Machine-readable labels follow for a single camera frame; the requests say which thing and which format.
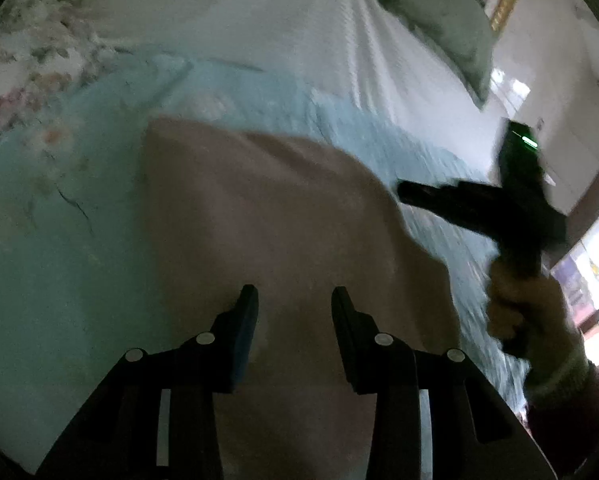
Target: bed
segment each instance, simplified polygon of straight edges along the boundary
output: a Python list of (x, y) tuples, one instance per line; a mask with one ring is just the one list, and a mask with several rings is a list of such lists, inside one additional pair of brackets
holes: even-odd
[[(440, 114), (440, 100), (480, 113), (448, 65), (375, 0), (7, 1), (0, 449), (34, 471), (122, 352), (173, 346), (138, 221), (150, 118), (329, 143), (388, 188), (396, 178), (482, 180), (483, 168), (458, 158), (465, 142), (446, 134), (458, 115)], [(519, 409), (525, 365), (485, 333), (494, 245), (427, 212), (401, 212), (449, 269), (461, 347)]]

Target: clamp jaw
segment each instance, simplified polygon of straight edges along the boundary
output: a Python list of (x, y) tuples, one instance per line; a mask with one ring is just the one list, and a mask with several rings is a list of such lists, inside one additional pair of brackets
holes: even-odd
[(377, 394), (367, 480), (419, 480), (420, 390), (428, 390), (436, 480), (555, 480), (550, 465), (464, 352), (413, 350), (355, 310), (343, 286), (331, 314), (347, 380)]
[[(144, 480), (224, 477), (212, 394), (230, 394), (244, 374), (257, 322), (257, 289), (209, 332), (177, 349), (134, 348), (117, 362), (57, 439), (36, 478)], [(170, 389), (168, 466), (156, 465), (162, 389)]]

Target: sleeve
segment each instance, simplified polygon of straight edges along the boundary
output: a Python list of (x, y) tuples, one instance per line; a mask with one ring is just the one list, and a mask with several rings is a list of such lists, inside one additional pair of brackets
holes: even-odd
[(562, 478), (576, 471), (599, 444), (599, 374), (586, 361), (556, 386), (550, 395), (531, 401), (528, 422), (533, 438)]

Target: metal rivet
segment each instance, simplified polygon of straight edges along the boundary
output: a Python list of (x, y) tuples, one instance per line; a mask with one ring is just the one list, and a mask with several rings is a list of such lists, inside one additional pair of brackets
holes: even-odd
[(393, 336), (380, 332), (375, 336), (375, 343), (380, 346), (391, 346), (393, 344)]
[(451, 348), (448, 352), (446, 352), (446, 357), (448, 357), (454, 363), (461, 363), (466, 358), (466, 354), (462, 350)]
[(131, 348), (126, 354), (124, 354), (124, 358), (129, 363), (134, 363), (135, 361), (139, 361), (144, 357), (144, 352), (140, 348)]
[(197, 344), (199, 344), (199, 345), (209, 345), (213, 341), (215, 341), (215, 336), (213, 335), (212, 332), (202, 332), (201, 334), (197, 335), (195, 340), (197, 341)]

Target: white bedspread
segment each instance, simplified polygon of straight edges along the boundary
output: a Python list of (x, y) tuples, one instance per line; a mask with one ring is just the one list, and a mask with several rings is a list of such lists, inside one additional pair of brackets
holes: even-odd
[(108, 37), (292, 73), (489, 169), (500, 117), (375, 0), (86, 0)]

